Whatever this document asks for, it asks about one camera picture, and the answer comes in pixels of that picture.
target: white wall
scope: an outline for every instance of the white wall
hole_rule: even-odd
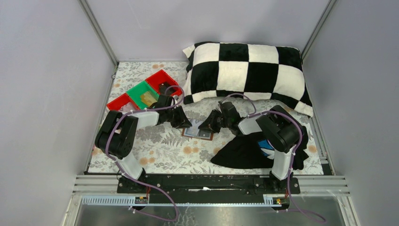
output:
[[[339,1],[304,72],[362,226],[397,225],[399,1]]]
[[[1,225],[59,225],[113,65],[78,1],[0,0]]]
[[[303,49],[328,0],[89,0],[121,61],[183,60],[200,41]]]

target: purple cable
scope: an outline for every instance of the purple cable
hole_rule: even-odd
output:
[[[287,116],[287,115],[285,115],[285,114],[283,114],[283,113],[275,112],[275,111],[264,111],[264,112],[261,112],[261,113],[255,114],[255,115],[251,115],[251,116],[249,116],[249,118],[253,118],[253,117],[256,117],[256,116],[258,116],[258,115],[265,114],[265,113],[272,113],[272,114],[277,114],[277,115],[283,116],[284,118],[288,119],[290,122],[292,122],[292,123],[294,124],[294,126],[296,127],[296,129],[297,129],[298,132],[299,132],[299,142],[298,142],[298,144],[295,145],[294,149],[292,150],[292,154],[294,155],[294,154],[295,154],[295,151],[297,150],[297,148],[298,148],[299,145],[301,144],[302,138],[303,138],[303,134],[302,134],[301,128],[299,127],[298,123],[296,123],[293,119],[291,119],[291,117],[289,117],[289,116]],[[290,161],[290,163],[289,163],[289,168],[288,168],[288,177],[289,177],[289,175],[291,175],[291,169],[292,169],[292,165],[293,165],[293,164],[294,164],[294,158],[293,158],[293,156],[291,156],[291,161]],[[294,199],[292,198],[291,189],[290,189],[290,186],[289,186],[289,181],[290,181],[290,180],[287,179],[287,190],[288,190],[288,195],[289,195],[289,198],[290,198],[291,202],[292,202],[292,203],[294,204],[294,206],[296,207],[296,210],[288,210],[288,211],[289,211],[289,212],[301,212],[303,215],[305,215],[305,217],[307,217],[307,218],[309,218],[309,219],[311,219],[311,220],[313,220],[313,221],[316,221],[317,223],[326,224],[326,223],[327,223],[327,220],[326,220],[326,218],[324,218],[322,215],[320,215],[320,214],[318,214],[318,213],[316,213],[316,212],[310,211],[310,210],[301,210],[301,209],[298,207],[298,205],[295,203]],[[316,219],[316,218],[312,218],[312,217],[310,217],[308,214],[306,214],[306,212],[308,212],[308,213],[310,213],[310,214],[313,214],[313,215],[316,215],[316,216],[318,216],[319,218],[321,218],[322,220],[318,220],[318,219]]]
[[[181,99],[181,100],[179,100],[176,104],[171,105],[171,106],[168,106],[168,107],[160,107],[160,108],[153,108],[153,109],[146,109],[146,110],[137,110],[137,111],[128,112],[128,113],[122,115],[122,117],[116,122],[114,128],[112,129],[111,134],[110,134],[110,137],[108,138],[107,144],[106,144],[106,146],[105,146],[105,154],[108,156],[108,158],[110,158],[110,159],[112,159],[113,161],[115,161],[116,166],[119,168],[119,170],[121,171],[121,173],[124,174],[125,177],[129,178],[130,180],[132,180],[132,181],[134,181],[134,182],[136,182],[136,183],[138,183],[138,184],[141,184],[141,185],[144,185],[144,186],[147,186],[147,187],[154,188],[154,189],[160,191],[161,193],[163,193],[163,194],[170,200],[170,202],[173,204],[173,207],[175,208],[176,216],[175,216],[174,219],[167,219],[167,218],[158,217],[158,216],[153,215],[153,214],[150,214],[150,213],[141,212],[141,211],[139,211],[139,210],[136,210],[135,212],[138,212],[138,213],[140,213],[140,214],[144,214],[144,215],[147,215],[147,216],[150,216],[150,217],[153,217],[153,218],[157,218],[157,219],[160,219],[160,220],[169,221],[169,222],[176,221],[176,220],[179,218],[179,210],[177,209],[176,203],[173,201],[172,197],[170,197],[164,190],[162,190],[162,189],[159,188],[159,187],[156,187],[156,186],[153,186],[153,185],[150,185],[150,184],[147,184],[147,183],[144,183],[144,182],[141,182],[141,181],[138,181],[138,180],[132,178],[129,174],[126,173],[126,171],[125,171],[125,170],[122,168],[122,166],[116,161],[116,159],[110,155],[108,149],[109,149],[109,147],[110,147],[111,139],[112,139],[113,134],[114,134],[115,131],[116,131],[116,128],[120,125],[120,123],[123,121],[123,119],[126,118],[128,115],[131,115],[131,114],[133,114],[133,113],[146,112],[146,111],[147,111],[147,112],[152,112],[152,111],[156,111],[156,110],[165,110],[165,109],[173,108],[173,107],[176,107],[177,105],[179,105],[179,104],[183,101],[183,98],[184,98],[184,90],[183,90],[180,86],[169,86],[169,87],[165,90],[165,93],[166,93],[166,91],[167,91],[169,88],[172,88],[172,87],[178,87],[179,89],[181,89],[181,91],[182,91],[182,99]]]
[[[243,96],[243,97],[245,97],[247,100],[249,100],[249,102],[252,104],[252,106],[254,107],[254,110],[255,110],[255,111],[254,111],[253,113],[249,114],[248,116],[252,116],[252,115],[256,114],[256,107],[255,107],[254,101],[251,100],[251,99],[249,99],[249,98],[248,98],[247,96],[245,96],[244,94],[241,94],[241,93],[232,93],[232,94],[230,94],[230,95],[227,95],[227,96],[222,100],[222,102],[225,101],[227,98],[233,96],[233,95],[240,95],[240,96]]]

